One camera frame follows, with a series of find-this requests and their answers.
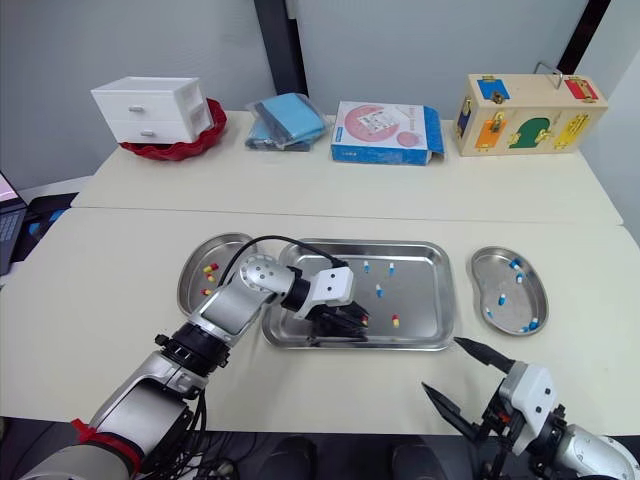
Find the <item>cardboard box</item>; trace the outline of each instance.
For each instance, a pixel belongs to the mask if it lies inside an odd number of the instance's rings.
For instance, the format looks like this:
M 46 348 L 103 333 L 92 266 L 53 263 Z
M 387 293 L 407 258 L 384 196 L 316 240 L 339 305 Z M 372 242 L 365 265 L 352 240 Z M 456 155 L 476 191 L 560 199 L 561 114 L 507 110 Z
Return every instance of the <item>cardboard box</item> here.
M 426 165 L 444 153 L 438 112 L 423 105 L 340 102 L 331 139 L 339 162 Z

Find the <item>blue folded cloth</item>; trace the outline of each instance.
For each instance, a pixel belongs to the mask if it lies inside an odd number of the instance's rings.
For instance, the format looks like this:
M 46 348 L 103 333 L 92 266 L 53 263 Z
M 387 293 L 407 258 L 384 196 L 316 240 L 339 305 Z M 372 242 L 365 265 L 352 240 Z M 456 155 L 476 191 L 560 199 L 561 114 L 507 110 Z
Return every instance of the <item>blue folded cloth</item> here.
M 253 127 L 249 131 L 249 136 L 245 140 L 244 144 L 254 150 L 283 150 L 278 148 L 273 139 L 269 136 L 267 127 L 264 122 L 257 119 L 253 123 Z M 308 152 L 311 150 L 311 140 L 303 140 L 297 143 L 292 143 L 284 147 L 284 150 L 295 152 Z
M 297 93 L 268 98 L 254 105 L 269 136 L 278 147 L 313 140 L 327 127 L 309 99 Z

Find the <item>white wall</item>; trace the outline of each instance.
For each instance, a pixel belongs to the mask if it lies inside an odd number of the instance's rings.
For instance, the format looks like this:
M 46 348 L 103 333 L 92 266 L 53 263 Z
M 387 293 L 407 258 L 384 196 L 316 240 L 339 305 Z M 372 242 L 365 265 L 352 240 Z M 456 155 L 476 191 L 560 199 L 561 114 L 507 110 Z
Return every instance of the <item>white wall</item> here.
M 640 244 L 640 50 L 609 97 L 609 111 L 581 150 Z
M 598 180 L 640 244 L 640 2 L 615 0 L 577 73 L 608 97 L 609 111 L 581 146 Z
M 468 73 L 531 73 L 539 60 L 556 65 L 585 5 L 298 0 L 309 95 L 326 113 L 340 100 L 360 100 L 430 105 L 450 119 Z
M 275 93 L 253 0 L 0 0 L 0 168 L 16 188 L 92 174 L 116 146 L 89 90 L 198 76 L 242 109 Z

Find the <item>laptop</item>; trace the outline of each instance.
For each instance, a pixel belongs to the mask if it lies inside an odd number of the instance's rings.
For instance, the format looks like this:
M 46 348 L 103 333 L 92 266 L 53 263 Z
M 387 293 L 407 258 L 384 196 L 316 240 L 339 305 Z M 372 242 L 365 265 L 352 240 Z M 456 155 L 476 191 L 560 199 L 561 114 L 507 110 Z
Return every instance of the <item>laptop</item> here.
M 27 204 L 0 172 L 0 275 L 9 271 Z

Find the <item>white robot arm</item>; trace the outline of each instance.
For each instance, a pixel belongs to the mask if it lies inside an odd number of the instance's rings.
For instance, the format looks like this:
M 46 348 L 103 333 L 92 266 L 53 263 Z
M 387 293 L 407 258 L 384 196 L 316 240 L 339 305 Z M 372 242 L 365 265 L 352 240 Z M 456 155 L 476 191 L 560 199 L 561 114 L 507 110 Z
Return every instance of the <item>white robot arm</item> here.
M 548 369 L 511 360 L 468 338 L 455 341 L 475 359 L 507 375 L 489 401 L 481 425 L 469 423 L 451 400 L 422 384 L 440 415 L 473 443 L 485 441 L 491 431 L 498 434 L 501 450 L 485 465 L 481 478 L 497 480 L 509 453 L 527 451 L 529 469 L 539 478 L 556 478 L 557 471 L 570 469 L 579 477 L 640 480 L 638 461 L 622 444 L 567 425 L 564 407 L 554 409 L 557 394 Z
M 350 334 L 363 335 L 361 319 L 367 312 L 353 302 L 353 272 L 346 262 L 333 259 L 332 264 L 335 268 L 305 280 L 299 270 L 271 257 L 247 258 L 171 338 L 156 337 L 161 349 L 149 355 L 88 425 L 72 422 L 80 431 L 77 445 L 56 452 L 22 479 L 126 480 L 157 472 L 195 420 L 185 400 L 199 398 L 196 417 L 204 417 L 200 422 L 206 428 L 203 391 L 208 375 L 227 364 L 229 350 L 264 309 L 281 305 L 296 318 L 335 321 L 338 328 L 348 326 Z

